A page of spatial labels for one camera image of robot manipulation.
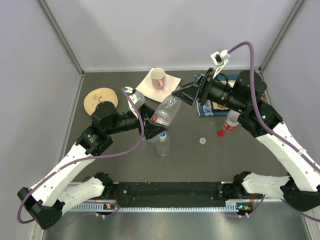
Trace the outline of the clear bottle with red label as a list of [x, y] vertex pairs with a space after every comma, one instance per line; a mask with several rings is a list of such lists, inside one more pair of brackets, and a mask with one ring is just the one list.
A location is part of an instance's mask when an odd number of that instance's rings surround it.
[[240, 115], [241, 115], [240, 112], [230, 110], [224, 120], [223, 130], [225, 132], [233, 132], [239, 124], [238, 117]]

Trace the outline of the white bottle cap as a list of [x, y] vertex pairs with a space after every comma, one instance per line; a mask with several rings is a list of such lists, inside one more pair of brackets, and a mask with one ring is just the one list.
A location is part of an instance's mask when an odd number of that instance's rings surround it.
[[201, 145], [204, 145], [204, 144], [206, 143], [206, 139], [205, 139], [204, 137], [201, 137], [201, 138], [199, 139], [199, 143], [200, 143]]

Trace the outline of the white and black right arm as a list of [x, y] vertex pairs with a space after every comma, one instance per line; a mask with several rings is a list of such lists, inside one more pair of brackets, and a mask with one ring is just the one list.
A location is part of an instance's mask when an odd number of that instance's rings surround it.
[[293, 138], [280, 114], [261, 100], [266, 83], [256, 72], [241, 71], [233, 86], [214, 77], [210, 68], [193, 82], [179, 87], [172, 95], [189, 106], [196, 101], [223, 105], [239, 114], [237, 121], [257, 141], [266, 146], [284, 166], [286, 176], [265, 176], [243, 171], [232, 184], [220, 189], [222, 199], [233, 195], [245, 198], [249, 194], [267, 195], [284, 200], [294, 209], [306, 212], [320, 205], [319, 167], [305, 160], [307, 153]]

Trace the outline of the red bottle cap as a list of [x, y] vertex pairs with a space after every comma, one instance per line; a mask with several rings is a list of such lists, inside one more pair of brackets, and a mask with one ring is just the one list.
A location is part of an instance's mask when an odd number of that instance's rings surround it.
[[220, 129], [217, 131], [217, 134], [218, 134], [218, 136], [222, 137], [222, 136], [224, 136], [225, 132], [222, 129]]

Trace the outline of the clear bottle with white cap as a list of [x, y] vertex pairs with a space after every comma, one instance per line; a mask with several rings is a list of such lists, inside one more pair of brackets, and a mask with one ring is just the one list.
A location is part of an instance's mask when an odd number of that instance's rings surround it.
[[169, 126], [177, 115], [181, 101], [175, 96], [168, 95], [157, 107], [151, 117], [151, 121], [163, 126]]

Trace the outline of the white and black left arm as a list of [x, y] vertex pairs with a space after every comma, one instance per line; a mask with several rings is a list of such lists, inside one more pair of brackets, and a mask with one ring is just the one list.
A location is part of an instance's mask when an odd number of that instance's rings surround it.
[[18, 191], [21, 201], [18, 211], [25, 209], [41, 229], [47, 230], [73, 207], [92, 198], [109, 198], [114, 187], [106, 173], [97, 173], [76, 187], [67, 187], [93, 161], [108, 158], [103, 153], [113, 143], [113, 134], [137, 129], [141, 140], [149, 140], [168, 126], [157, 120], [155, 110], [145, 103], [137, 103], [123, 114], [110, 101], [99, 103], [91, 115], [91, 125], [54, 169], [35, 185]]

